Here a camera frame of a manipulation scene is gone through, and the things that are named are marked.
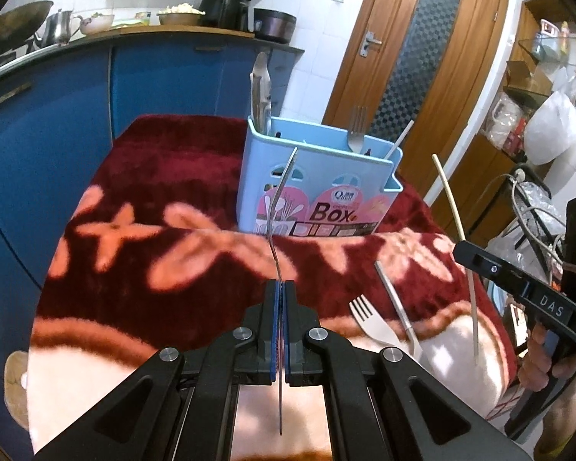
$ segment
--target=metal jug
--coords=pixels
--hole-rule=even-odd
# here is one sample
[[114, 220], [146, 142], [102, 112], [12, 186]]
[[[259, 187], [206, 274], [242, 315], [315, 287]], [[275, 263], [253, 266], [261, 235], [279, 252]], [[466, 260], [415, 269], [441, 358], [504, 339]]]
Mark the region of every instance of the metal jug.
[[[53, 15], [47, 17], [45, 21], [45, 32], [42, 38], [38, 38], [38, 35], [34, 34], [34, 43], [40, 48], [46, 46], [55, 45], [56, 43], [66, 44], [68, 43], [72, 35], [79, 30], [81, 27], [81, 22], [74, 32], [71, 32], [71, 14], [72, 10], [62, 10], [59, 9]], [[75, 16], [74, 19], [80, 19], [83, 21], [81, 16]]]

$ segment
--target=screw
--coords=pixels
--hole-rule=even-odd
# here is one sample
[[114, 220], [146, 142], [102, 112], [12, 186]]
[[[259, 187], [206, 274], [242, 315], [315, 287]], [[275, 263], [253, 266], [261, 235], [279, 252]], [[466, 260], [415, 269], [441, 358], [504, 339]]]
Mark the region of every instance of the screw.
[[312, 340], [322, 341], [326, 339], [329, 332], [324, 328], [311, 328], [309, 335]]
[[160, 350], [160, 359], [164, 362], [172, 362], [179, 357], [179, 350], [173, 347], [166, 347]]
[[403, 352], [397, 347], [388, 347], [384, 349], [382, 356], [388, 360], [388, 362], [399, 362], [403, 359]]
[[233, 331], [233, 336], [238, 340], [247, 340], [252, 337], [252, 330], [241, 326]]

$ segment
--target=blue utensil holder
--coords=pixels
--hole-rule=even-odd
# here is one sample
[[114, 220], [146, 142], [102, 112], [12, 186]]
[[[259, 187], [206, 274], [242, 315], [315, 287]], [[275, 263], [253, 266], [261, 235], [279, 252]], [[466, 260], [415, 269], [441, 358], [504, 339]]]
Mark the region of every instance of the blue utensil holder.
[[273, 233], [297, 237], [371, 234], [403, 186], [395, 170], [403, 156], [392, 142], [365, 136], [363, 152], [348, 147], [347, 132], [316, 123], [273, 117], [270, 135], [248, 120], [237, 195], [241, 232], [266, 233], [266, 217], [292, 150], [295, 166], [276, 208]]

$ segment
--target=silver fork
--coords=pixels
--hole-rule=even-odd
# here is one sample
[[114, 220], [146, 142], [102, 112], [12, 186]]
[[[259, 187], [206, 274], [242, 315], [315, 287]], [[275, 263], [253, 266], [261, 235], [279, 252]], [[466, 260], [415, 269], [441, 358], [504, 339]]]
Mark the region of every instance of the silver fork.
[[386, 321], [378, 311], [373, 308], [373, 305], [365, 298], [365, 295], [361, 294], [348, 305], [356, 322], [358, 322], [367, 336], [385, 345], [401, 346], [401, 342], [395, 332], [386, 324]]
[[367, 122], [367, 107], [353, 107], [348, 124], [348, 147], [352, 152], [360, 154], [365, 143], [365, 123]]

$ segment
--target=flower pattern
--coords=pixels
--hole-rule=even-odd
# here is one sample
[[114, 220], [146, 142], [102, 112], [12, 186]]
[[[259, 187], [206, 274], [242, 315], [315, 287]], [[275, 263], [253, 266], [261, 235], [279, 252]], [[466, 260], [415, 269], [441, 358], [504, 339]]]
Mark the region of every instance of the flower pattern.
[[378, 253], [378, 260], [384, 265], [384, 271], [391, 281], [402, 281], [412, 261], [442, 281], [453, 281], [444, 263], [420, 242], [422, 234], [406, 228], [379, 236], [384, 239], [384, 246]]
[[360, 246], [366, 241], [360, 237], [303, 237], [293, 238], [296, 242], [313, 242], [319, 246], [320, 255], [328, 265], [338, 274], [348, 272], [348, 251], [347, 247]]
[[[277, 250], [285, 279], [296, 280], [292, 262]], [[170, 291], [189, 285], [215, 262], [229, 254], [265, 279], [276, 279], [277, 270], [266, 238], [227, 230], [193, 230], [160, 257], [149, 270], [147, 282], [157, 291]]]
[[106, 272], [115, 262], [126, 241], [141, 241], [156, 235], [161, 226], [148, 226], [134, 222], [134, 208], [125, 203], [111, 222], [92, 222], [76, 229], [81, 236], [98, 237], [98, 252], [94, 265], [97, 272]]
[[70, 259], [71, 255], [68, 251], [68, 243], [62, 236], [58, 241], [56, 252], [53, 254], [53, 260], [51, 260], [47, 276], [51, 279], [60, 279], [64, 277], [68, 271], [68, 263]]
[[88, 213], [98, 206], [98, 203], [103, 199], [103, 188], [101, 186], [89, 186], [77, 204], [77, 209], [72, 214], [71, 220], [83, 213]]
[[164, 221], [176, 229], [218, 230], [215, 222], [194, 206], [186, 203], [171, 203], [164, 208]]
[[[433, 247], [442, 254], [449, 254], [454, 261], [455, 257], [452, 253], [453, 250], [455, 250], [455, 243], [450, 240], [450, 237], [437, 234], [437, 237], [433, 239]], [[456, 268], [459, 269], [463, 274], [466, 274], [465, 267], [463, 267], [463, 265], [456, 262], [455, 265]]]

